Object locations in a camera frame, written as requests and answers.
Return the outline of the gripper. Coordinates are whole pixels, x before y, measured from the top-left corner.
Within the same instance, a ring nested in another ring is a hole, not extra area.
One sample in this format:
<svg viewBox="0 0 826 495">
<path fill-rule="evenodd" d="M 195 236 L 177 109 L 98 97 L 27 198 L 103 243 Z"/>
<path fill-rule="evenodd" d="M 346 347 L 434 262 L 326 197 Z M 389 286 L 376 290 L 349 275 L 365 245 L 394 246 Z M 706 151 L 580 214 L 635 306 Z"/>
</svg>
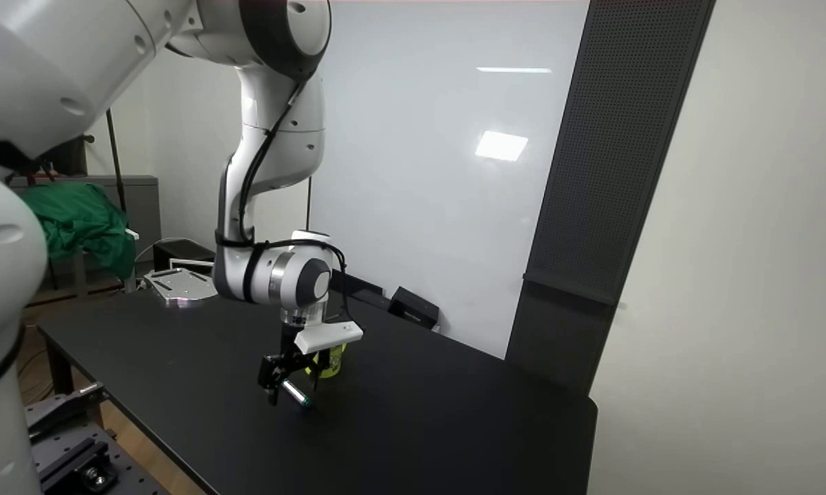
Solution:
<svg viewBox="0 0 826 495">
<path fill-rule="evenodd" d="M 325 373 L 331 373 L 331 350 L 321 350 L 315 353 L 300 351 L 296 337 L 305 327 L 283 324 L 281 328 L 280 353 L 278 355 L 263 356 L 259 367 L 259 386 L 267 394 L 268 403 L 278 404 L 283 383 L 287 379 L 284 366 L 306 366 L 309 375 L 309 384 L 313 392 L 318 390 L 318 383 Z"/>
</svg>

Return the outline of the silver marker with green cap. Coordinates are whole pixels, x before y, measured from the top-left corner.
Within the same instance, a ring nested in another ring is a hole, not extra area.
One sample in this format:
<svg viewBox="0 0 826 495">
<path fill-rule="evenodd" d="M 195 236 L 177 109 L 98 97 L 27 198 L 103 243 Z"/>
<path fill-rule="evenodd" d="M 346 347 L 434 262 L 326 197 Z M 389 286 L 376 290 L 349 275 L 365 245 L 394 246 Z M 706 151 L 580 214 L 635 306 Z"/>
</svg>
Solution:
<svg viewBox="0 0 826 495">
<path fill-rule="evenodd" d="M 311 408 L 312 407 L 312 399 L 309 395 L 305 394 L 299 386 L 294 385 L 289 379 L 283 380 L 281 383 L 283 386 L 283 390 L 301 407 L 301 408 Z"/>
</svg>

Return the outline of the green cup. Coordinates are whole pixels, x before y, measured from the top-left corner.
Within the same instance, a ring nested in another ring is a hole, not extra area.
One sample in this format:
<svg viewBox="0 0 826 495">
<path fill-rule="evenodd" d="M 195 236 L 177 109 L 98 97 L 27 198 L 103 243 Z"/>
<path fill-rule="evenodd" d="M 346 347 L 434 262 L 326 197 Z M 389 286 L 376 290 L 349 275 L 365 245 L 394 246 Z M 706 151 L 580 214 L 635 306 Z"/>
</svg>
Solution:
<svg viewBox="0 0 826 495">
<path fill-rule="evenodd" d="M 347 348 L 347 344 L 340 344 L 340 345 L 333 346 L 333 347 L 330 347 L 328 349 L 325 349 L 325 350 L 331 350 L 331 366 L 332 367 L 331 367 L 331 370 L 330 370 L 331 373 L 330 374 L 325 373 L 324 376 L 322 376 L 322 378 L 321 378 L 322 380 L 333 378 L 334 376 L 337 376 L 337 374 L 341 370 L 341 366 L 343 365 L 343 356 L 344 356 L 344 352 L 346 351 L 346 348 Z"/>
</svg>

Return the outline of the black box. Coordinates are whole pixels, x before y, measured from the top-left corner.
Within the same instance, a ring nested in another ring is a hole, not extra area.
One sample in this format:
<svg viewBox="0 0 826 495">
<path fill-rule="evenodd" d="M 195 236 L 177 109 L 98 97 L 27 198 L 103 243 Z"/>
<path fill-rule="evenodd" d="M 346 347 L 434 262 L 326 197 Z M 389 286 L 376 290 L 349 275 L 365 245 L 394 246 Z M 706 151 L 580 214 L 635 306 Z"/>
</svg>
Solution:
<svg viewBox="0 0 826 495">
<path fill-rule="evenodd" d="M 428 330 L 439 326 L 439 307 L 403 286 L 399 286 L 389 300 L 388 313 Z"/>
<path fill-rule="evenodd" d="M 356 276 L 343 274 L 339 269 L 333 270 L 329 286 L 330 289 L 340 295 L 344 294 L 348 298 L 355 298 L 355 300 L 365 302 L 385 312 L 389 310 L 391 301 L 390 298 L 385 296 L 384 289 L 381 286 L 371 284 L 361 278 L 356 278 Z"/>
<path fill-rule="evenodd" d="M 170 260 L 173 258 L 209 263 L 215 260 L 214 251 L 190 239 L 161 239 L 152 250 L 153 270 L 156 272 L 169 269 Z"/>
</svg>

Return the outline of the silver metal plate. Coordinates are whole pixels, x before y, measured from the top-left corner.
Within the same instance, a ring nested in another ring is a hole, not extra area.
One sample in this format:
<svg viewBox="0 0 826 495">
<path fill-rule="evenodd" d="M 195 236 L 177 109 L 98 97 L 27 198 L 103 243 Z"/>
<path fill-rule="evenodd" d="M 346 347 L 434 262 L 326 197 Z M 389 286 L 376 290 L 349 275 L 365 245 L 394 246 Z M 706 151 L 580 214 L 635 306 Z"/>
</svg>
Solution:
<svg viewBox="0 0 826 495">
<path fill-rule="evenodd" d="M 199 306 L 217 295 L 209 276 L 190 272 L 185 267 L 148 273 L 144 275 L 144 281 L 169 307 Z"/>
</svg>

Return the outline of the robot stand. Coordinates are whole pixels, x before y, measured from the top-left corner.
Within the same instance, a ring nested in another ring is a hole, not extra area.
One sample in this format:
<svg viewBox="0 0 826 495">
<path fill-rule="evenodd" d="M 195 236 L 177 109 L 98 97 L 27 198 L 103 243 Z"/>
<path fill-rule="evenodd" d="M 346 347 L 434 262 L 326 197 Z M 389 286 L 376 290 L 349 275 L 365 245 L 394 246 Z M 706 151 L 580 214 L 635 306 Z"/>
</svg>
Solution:
<svg viewBox="0 0 826 495">
<path fill-rule="evenodd" d="M 89 417 L 107 400 L 100 382 L 25 407 L 43 495 L 170 495 Z"/>
</svg>

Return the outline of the whiteboard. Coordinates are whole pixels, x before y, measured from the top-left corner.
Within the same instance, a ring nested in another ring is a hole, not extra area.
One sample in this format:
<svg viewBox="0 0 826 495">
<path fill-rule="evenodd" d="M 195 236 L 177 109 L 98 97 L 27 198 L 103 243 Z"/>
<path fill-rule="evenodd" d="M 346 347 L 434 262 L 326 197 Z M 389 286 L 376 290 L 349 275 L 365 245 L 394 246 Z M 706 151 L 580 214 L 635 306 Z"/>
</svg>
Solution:
<svg viewBox="0 0 826 495">
<path fill-rule="evenodd" d="M 311 227 L 350 275 L 509 346 L 589 0 L 331 0 Z"/>
</svg>

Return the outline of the green cloth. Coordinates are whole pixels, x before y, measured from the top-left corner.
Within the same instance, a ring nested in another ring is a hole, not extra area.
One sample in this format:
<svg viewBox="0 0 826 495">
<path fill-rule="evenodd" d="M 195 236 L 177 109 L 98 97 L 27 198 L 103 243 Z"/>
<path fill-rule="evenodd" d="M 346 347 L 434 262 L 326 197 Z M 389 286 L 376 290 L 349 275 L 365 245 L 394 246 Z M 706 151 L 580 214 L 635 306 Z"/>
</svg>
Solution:
<svg viewBox="0 0 826 495">
<path fill-rule="evenodd" d="M 19 189 L 17 194 L 41 223 L 49 260 L 85 252 L 115 278 L 132 276 L 135 239 L 127 232 L 127 215 L 101 185 L 56 181 Z"/>
</svg>

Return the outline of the dark perforated panel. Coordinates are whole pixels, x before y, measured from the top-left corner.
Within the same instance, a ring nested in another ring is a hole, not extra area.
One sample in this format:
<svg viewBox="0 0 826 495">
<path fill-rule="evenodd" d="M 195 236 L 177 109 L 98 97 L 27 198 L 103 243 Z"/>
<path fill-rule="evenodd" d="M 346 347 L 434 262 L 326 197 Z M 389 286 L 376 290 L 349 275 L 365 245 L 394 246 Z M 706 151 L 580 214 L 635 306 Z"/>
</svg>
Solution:
<svg viewBox="0 0 826 495">
<path fill-rule="evenodd" d="M 591 0 L 505 358 L 591 392 L 717 0 Z"/>
</svg>

